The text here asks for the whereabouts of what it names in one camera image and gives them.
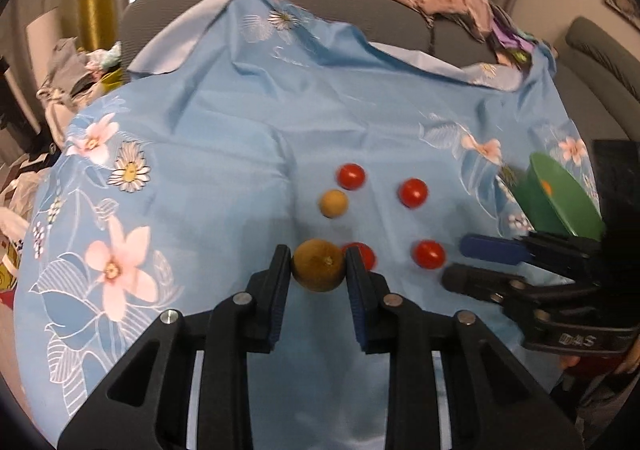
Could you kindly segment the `person's right hand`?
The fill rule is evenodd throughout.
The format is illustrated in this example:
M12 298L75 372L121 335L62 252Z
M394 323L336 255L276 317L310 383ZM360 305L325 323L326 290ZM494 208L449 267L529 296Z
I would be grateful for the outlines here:
M575 374L598 376L602 374L630 373L639 366L639 350L630 349L625 355L612 356L563 356L560 358L563 370L572 370Z

